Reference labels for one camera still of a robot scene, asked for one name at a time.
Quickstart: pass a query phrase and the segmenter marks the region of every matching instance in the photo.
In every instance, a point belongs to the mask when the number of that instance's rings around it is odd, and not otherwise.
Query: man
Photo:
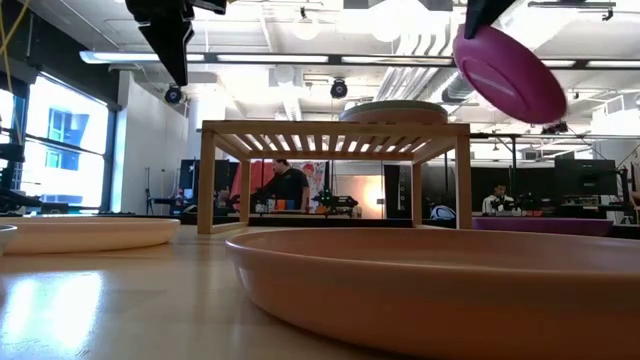
[[[493,187],[493,194],[484,198],[482,202],[483,214],[494,214],[499,211],[504,211],[504,203],[510,202],[513,204],[513,198],[505,195],[507,192],[507,186],[499,182]]]
[[[274,160],[273,172],[275,176],[265,185],[267,196],[275,196],[278,200],[293,200],[295,210],[306,212],[311,196],[307,175],[292,168],[285,159]]]

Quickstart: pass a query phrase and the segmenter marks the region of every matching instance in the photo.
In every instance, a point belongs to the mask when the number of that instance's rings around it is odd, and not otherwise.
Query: wooden leg
[[[242,187],[240,189],[240,222],[249,222],[250,198],[251,198],[251,162],[240,162],[242,172]]]
[[[203,132],[200,145],[200,177],[198,182],[198,234],[212,233],[215,151],[215,135],[210,132]]]
[[[413,227],[422,226],[422,164],[411,166],[411,214]]]
[[[456,218],[458,229],[471,229],[471,144],[469,136],[456,138]]]

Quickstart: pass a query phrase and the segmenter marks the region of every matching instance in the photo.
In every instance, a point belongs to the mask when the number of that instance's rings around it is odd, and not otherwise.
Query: black shirt
[[[307,175],[298,169],[289,168],[282,174],[276,174],[264,188],[267,196],[275,195],[279,200],[295,201],[297,210],[302,207],[302,190],[306,187],[309,187]]]

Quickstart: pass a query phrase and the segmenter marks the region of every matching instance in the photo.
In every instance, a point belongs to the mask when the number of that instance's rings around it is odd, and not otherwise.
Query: wooden slatted shelf
[[[296,146],[294,137],[300,140]],[[312,150],[310,139],[315,147]],[[412,163],[414,180],[421,165],[449,150],[456,150],[458,228],[471,228],[471,164],[468,124],[290,122],[272,120],[204,121],[202,124],[199,204],[213,204],[215,147],[242,164],[241,219],[248,219],[249,161],[251,159],[394,160]],[[413,222],[422,222],[421,182],[413,184]],[[219,232],[213,225],[213,207],[198,209],[198,232]]]

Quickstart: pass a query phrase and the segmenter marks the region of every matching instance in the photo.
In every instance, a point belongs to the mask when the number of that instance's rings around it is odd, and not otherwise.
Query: yellow cable
[[[2,43],[7,42],[7,38],[4,33],[4,21],[2,19],[2,6],[0,6],[0,35],[2,36]],[[5,51],[3,53],[4,57],[4,67],[7,72],[7,87],[9,88],[9,92],[13,94],[13,85],[11,84],[11,69],[9,68],[9,51]]]
[[[16,22],[13,23],[13,26],[11,27],[11,30],[9,30],[9,34],[7,35],[7,41],[3,41],[2,42],[2,47],[0,47],[0,54],[2,54],[7,49],[7,45],[9,44],[9,41],[11,41],[11,38],[13,37],[13,34],[18,29],[18,25],[20,25],[20,21],[22,21],[22,18],[24,17],[24,14],[27,13],[27,9],[29,8],[29,3],[30,2],[31,2],[31,0],[25,0],[24,5],[22,6],[22,10],[20,10],[20,15],[18,15],[18,18],[16,19]]]

